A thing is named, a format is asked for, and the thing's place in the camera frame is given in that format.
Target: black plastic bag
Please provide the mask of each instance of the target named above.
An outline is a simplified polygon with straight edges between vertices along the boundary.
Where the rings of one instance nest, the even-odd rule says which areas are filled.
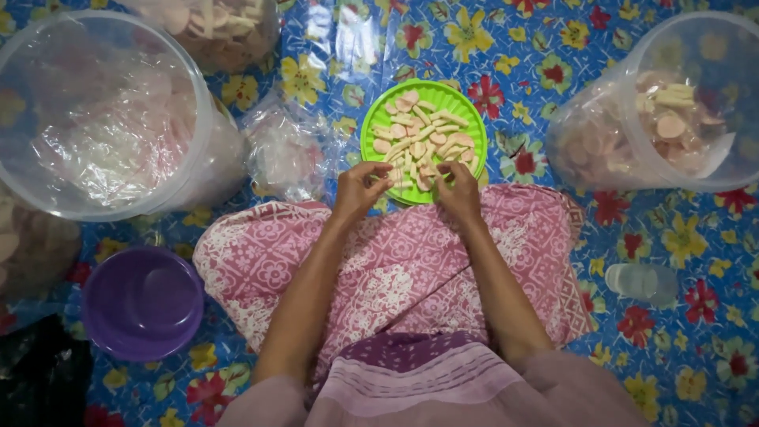
[[[92,371],[57,315],[0,337],[0,426],[83,425]]]

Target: hand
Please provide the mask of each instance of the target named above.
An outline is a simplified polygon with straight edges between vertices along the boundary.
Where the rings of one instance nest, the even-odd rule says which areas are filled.
[[[441,173],[449,173],[443,179],[435,178],[438,201],[459,226],[482,221],[480,215],[480,189],[469,169],[459,162],[443,162],[437,165]]]
[[[360,221],[380,196],[392,187],[387,172],[392,165],[382,162],[361,162],[340,174],[332,216],[348,225]]]

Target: pink sleeve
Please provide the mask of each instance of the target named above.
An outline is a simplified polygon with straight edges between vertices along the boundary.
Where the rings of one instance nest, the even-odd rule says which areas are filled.
[[[587,358],[548,351],[513,368],[572,425],[650,425],[619,380]]]
[[[293,377],[279,375],[247,389],[229,404],[217,427],[303,427],[306,391]]]

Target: clear bottle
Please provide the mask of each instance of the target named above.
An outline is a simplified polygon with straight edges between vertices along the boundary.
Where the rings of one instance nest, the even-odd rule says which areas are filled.
[[[614,264],[606,270],[609,289],[652,305],[668,305],[677,298],[675,271],[663,265]]]

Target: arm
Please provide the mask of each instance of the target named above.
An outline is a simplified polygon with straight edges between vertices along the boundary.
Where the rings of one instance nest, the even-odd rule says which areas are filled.
[[[480,215],[477,180],[457,162],[441,163],[439,169],[450,172],[447,180],[436,180],[439,202],[459,226],[485,319],[493,329],[504,360],[512,364],[541,350],[552,350],[551,339]],[[450,179],[455,179],[453,186],[446,183]]]
[[[253,370],[253,384],[289,375],[305,384],[318,353],[348,233],[392,182],[387,163],[363,162],[340,175],[332,216],[272,313]]]

